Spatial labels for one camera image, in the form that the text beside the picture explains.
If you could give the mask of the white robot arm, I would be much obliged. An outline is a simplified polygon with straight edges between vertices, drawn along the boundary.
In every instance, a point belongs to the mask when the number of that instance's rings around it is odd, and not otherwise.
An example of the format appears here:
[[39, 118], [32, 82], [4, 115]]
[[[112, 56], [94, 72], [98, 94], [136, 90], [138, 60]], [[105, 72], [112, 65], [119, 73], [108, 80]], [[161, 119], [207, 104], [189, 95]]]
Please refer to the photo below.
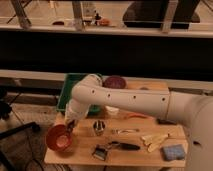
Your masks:
[[86, 75], [71, 90], [65, 124], [75, 126], [91, 105], [106, 105], [178, 123], [188, 134], [185, 171], [213, 171], [213, 96], [169, 90], [111, 89]]

